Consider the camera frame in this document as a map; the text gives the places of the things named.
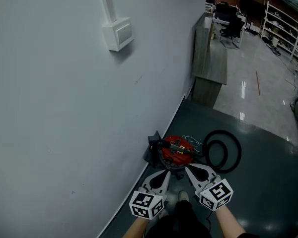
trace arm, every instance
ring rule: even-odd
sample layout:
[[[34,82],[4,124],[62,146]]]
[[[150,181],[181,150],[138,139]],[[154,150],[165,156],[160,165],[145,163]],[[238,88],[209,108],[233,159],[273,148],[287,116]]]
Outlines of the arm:
[[[244,228],[237,222],[226,205],[215,211],[225,238],[237,238],[245,233]]]
[[[135,222],[131,225],[123,238],[142,238],[146,231],[147,225],[148,220],[136,218]]]

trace black hose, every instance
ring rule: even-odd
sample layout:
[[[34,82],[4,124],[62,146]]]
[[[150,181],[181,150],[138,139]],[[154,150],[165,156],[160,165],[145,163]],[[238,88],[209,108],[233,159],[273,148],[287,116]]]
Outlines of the black hose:
[[[224,134],[224,135],[229,136],[231,139],[233,139],[233,141],[235,142],[235,144],[237,146],[237,159],[236,159],[234,165],[232,167],[230,167],[229,169],[224,169],[224,170],[221,169],[225,165],[225,163],[227,161],[227,157],[228,157],[227,147],[225,146],[225,144],[220,140],[212,140],[211,142],[208,143],[208,140],[210,139],[210,137],[212,137],[215,134]],[[213,165],[213,163],[211,162],[211,159],[210,159],[210,148],[214,144],[219,144],[223,148],[223,151],[224,151],[224,157],[218,165]],[[215,172],[220,173],[220,174],[226,174],[226,173],[232,172],[238,166],[240,159],[242,157],[242,147],[240,146],[239,141],[232,133],[230,133],[226,130],[214,130],[211,133],[209,133],[203,141],[202,150],[203,150],[202,153],[205,156],[206,161],[207,161],[206,165],[210,166]]]

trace shoe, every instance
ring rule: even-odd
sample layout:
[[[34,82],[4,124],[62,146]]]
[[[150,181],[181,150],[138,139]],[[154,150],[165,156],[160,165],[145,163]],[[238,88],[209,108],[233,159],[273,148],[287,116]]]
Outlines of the shoe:
[[[189,202],[189,195],[186,191],[182,190],[179,192],[179,202],[186,200]]]
[[[289,103],[289,106],[293,112],[295,112],[295,105],[294,103]]]
[[[163,209],[159,214],[159,219],[161,220],[165,216],[169,216],[169,212],[166,209]]]

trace box on shelf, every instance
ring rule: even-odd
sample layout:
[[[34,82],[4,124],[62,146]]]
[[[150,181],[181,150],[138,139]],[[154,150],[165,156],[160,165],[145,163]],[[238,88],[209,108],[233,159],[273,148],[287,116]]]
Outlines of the box on shelf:
[[[278,33],[278,28],[277,27],[273,27],[272,28],[272,31],[277,34]]]
[[[278,42],[279,42],[279,39],[274,36],[273,37],[273,46],[276,47]]]

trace red line on floor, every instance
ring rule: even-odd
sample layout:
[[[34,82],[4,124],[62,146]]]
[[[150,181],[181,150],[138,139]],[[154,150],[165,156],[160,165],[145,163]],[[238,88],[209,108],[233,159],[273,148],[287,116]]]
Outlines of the red line on floor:
[[[256,77],[257,77],[258,95],[260,95],[257,71],[256,71]]]

